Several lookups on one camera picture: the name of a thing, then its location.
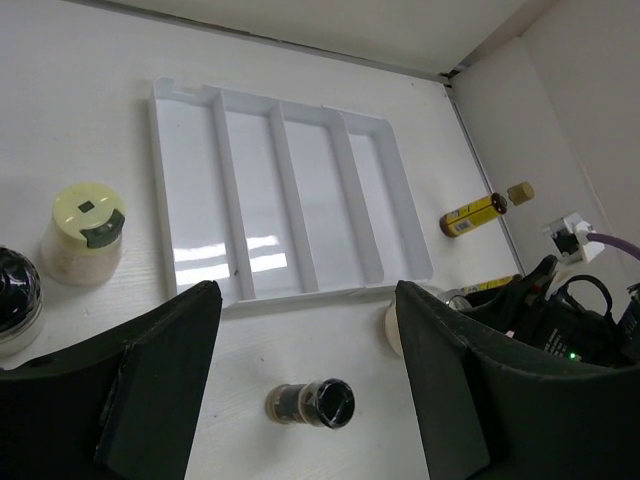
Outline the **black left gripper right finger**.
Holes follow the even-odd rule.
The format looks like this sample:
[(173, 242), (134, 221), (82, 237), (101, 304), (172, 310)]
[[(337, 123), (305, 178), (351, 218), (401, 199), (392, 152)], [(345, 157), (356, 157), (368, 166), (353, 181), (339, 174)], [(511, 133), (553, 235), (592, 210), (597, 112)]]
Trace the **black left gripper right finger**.
[(637, 367), (543, 352), (409, 281), (395, 299), (431, 478), (638, 477)]

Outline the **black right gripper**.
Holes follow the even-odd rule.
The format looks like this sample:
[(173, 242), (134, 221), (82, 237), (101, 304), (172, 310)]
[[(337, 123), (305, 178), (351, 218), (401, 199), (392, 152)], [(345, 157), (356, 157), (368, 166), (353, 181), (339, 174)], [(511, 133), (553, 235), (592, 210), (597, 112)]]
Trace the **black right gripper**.
[[(511, 338), (547, 352), (603, 367), (621, 368), (639, 363), (636, 325), (613, 318), (613, 297), (593, 275), (571, 275), (556, 292), (552, 280), (559, 261), (544, 257), (529, 274), (510, 282), (465, 296), (469, 306), (461, 312)], [(586, 309), (569, 292), (576, 282), (593, 285), (604, 299), (606, 310)]]

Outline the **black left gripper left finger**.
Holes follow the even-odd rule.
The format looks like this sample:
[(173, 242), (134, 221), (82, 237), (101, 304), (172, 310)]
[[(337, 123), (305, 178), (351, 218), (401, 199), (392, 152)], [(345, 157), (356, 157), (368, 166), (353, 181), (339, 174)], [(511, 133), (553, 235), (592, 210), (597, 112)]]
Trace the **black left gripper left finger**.
[(202, 281), (1, 373), (4, 479), (182, 479), (222, 310)]

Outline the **glass jar beige powder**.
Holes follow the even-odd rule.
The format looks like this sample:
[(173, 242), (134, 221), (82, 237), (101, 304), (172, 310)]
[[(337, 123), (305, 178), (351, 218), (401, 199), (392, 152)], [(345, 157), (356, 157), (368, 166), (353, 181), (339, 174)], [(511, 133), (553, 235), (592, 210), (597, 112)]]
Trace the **glass jar beige powder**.
[[(461, 290), (445, 291), (431, 285), (422, 285), (422, 288), (453, 310), (460, 311), (471, 307), (470, 302)], [(383, 325), (385, 336), (390, 347), (399, 357), (403, 357), (403, 348), (396, 313), (396, 297), (393, 297), (391, 300), (384, 316)]]

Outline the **yellow bottle near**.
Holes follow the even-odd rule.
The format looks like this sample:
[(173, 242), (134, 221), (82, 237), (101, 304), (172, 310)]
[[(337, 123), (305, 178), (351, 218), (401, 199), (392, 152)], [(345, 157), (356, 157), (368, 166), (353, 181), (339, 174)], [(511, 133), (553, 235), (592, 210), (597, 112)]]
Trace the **yellow bottle near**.
[[(518, 206), (534, 198), (535, 192), (528, 182), (521, 182), (507, 189), (507, 196), (514, 206)], [(472, 293), (486, 292), (491, 289), (504, 287), (514, 280), (520, 280), (521, 274), (509, 275), (502, 278), (489, 280), (475, 285), (467, 286), (462, 289), (465, 295)]]

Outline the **yellow bottle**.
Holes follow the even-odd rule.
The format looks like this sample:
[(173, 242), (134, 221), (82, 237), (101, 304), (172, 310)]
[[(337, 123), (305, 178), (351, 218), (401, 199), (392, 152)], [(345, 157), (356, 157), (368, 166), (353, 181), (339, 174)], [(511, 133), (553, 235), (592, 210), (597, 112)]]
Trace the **yellow bottle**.
[(441, 231), (456, 238), (503, 216), (508, 202), (500, 193), (492, 193), (444, 214), (439, 221)]
[[(514, 206), (518, 206), (534, 198), (535, 192), (528, 182), (521, 182), (507, 189), (507, 196)], [(465, 295), (472, 293), (486, 292), (491, 289), (504, 287), (514, 280), (520, 280), (521, 274), (509, 275), (502, 278), (489, 280), (475, 285), (467, 286), (462, 289)]]

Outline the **yellow bottle far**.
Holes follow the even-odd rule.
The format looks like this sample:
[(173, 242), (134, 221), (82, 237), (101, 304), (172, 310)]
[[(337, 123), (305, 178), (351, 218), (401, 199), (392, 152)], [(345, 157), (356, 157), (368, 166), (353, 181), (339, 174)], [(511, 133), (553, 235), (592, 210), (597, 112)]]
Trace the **yellow bottle far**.
[(500, 193), (492, 193), (444, 214), (439, 221), (441, 231), (456, 238), (503, 216), (508, 202)]

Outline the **black dome lid jar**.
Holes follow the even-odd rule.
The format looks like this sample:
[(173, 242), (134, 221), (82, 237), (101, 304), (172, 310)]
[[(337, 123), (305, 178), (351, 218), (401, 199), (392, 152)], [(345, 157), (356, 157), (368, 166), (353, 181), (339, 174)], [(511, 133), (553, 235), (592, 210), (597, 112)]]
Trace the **black dome lid jar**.
[(43, 330), (41, 279), (23, 254), (1, 247), (1, 357), (25, 349)]

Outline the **small dark pepper bottle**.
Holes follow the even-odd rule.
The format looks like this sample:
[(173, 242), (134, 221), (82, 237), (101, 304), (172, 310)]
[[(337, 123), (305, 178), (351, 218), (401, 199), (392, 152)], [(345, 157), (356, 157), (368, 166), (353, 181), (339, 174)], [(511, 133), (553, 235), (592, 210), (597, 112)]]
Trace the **small dark pepper bottle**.
[(305, 424), (338, 430), (353, 418), (356, 402), (349, 384), (330, 378), (306, 384), (281, 384), (266, 397), (265, 411), (279, 424)]

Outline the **yellow-green lid spice jar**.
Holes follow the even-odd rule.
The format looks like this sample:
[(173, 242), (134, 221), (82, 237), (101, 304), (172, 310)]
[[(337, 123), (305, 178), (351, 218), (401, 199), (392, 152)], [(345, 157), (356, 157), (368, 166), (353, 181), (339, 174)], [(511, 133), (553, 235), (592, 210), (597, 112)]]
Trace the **yellow-green lid spice jar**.
[(121, 259), (125, 221), (124, 202), (102, 183), (81, 182), (60, 191), (41, 240), (47, 274), (74, 287), (107, 282)]

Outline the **white divided organizer tray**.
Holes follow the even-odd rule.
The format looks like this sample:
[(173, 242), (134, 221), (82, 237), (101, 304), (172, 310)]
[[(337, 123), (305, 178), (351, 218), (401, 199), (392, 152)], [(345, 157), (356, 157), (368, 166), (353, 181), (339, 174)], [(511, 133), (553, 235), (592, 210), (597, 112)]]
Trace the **white divided organizer tray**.
[(170, 295), (209, 280), (240, 309), (433, 277), (387, 120), (170, 78), (149, 107)]

